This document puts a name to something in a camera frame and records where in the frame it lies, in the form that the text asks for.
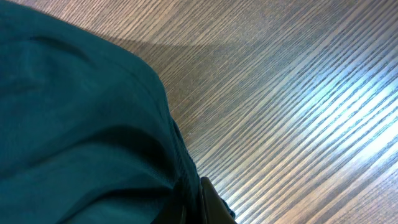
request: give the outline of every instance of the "floor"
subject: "floor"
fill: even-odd
[[[152,66],[238,223],[396,223],[398,1],[16,2]]]

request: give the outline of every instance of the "laminate flooring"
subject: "laminate flooring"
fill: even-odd
[[[398,1],[15,2],[143,58],[238,223],[398,222]]]

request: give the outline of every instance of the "green cloth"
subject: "green cloth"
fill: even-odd
[[[0,1],[0,223],[150,223],[199,178],[140,58]]]

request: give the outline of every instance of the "teal fabric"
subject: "teal fabric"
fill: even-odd
[[[0,1],[0,223],[150,223],[199,178],[140,58]]]

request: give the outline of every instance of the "wooden floor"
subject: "wooden floor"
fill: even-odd
[[[397,0],[20,0],[142,57],[238,223],[397,223]]]

